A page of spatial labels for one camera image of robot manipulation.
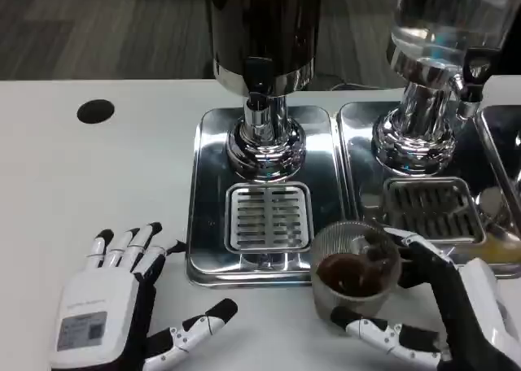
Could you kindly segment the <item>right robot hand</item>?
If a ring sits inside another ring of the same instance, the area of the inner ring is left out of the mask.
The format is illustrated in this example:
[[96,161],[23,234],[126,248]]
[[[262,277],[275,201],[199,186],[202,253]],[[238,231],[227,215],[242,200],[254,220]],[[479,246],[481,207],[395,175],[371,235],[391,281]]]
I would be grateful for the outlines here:
[[520,337],[490,267],[480,258],[457,265],[448,252],[419,234],[385,228],[410,252],[416,278],[431,286],[446,339],[407,324],[362,316],[337,306],[331,321],[347,334],[422,370],[518,370]]

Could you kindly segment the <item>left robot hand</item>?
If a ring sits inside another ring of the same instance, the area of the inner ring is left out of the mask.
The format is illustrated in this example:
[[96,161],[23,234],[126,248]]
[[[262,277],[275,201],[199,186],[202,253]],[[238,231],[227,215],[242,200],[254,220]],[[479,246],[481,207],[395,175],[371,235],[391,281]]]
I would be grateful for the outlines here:
[[167,257],[183,242],[152,244],[159,222],[115,238],[102,230],[85,267],[64,286],[55,322],[52,370],[172,370],[237,313],[232,299],[149,335],[156,288]]

